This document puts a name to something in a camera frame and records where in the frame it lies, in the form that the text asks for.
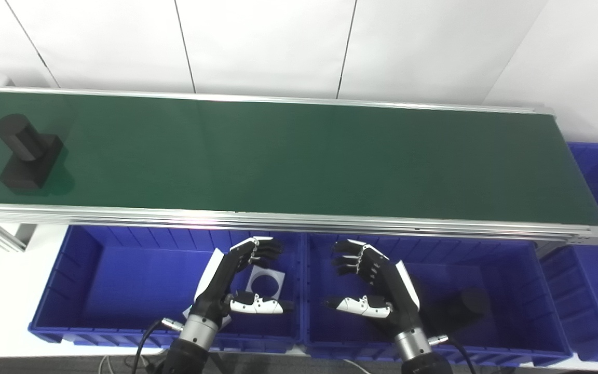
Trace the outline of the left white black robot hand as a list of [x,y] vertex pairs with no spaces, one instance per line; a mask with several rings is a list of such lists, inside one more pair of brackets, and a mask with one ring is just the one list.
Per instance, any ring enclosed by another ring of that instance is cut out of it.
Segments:
[[274,237],[254,236],[235,244],[220,259],[213,277],[193,303],[189,315],[214,322],[219,327],[231,313],[277,315],[290,313],[294,303],[266,298],[251,291],[231,291],[235,275],[249,265],[268,265],[282,253],[282,244]]

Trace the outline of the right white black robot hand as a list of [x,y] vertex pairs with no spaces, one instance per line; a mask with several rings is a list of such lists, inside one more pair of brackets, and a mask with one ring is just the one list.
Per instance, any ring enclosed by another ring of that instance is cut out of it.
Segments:
[[373,245],[359,240],[339,240],[332,249],[341,255],[332,260],[337,275],[356,274],[372,286],[373,294],[327,297],[326,307],[365,317],[390,338],[423,330],[417,288],[401,261],[394,263]]

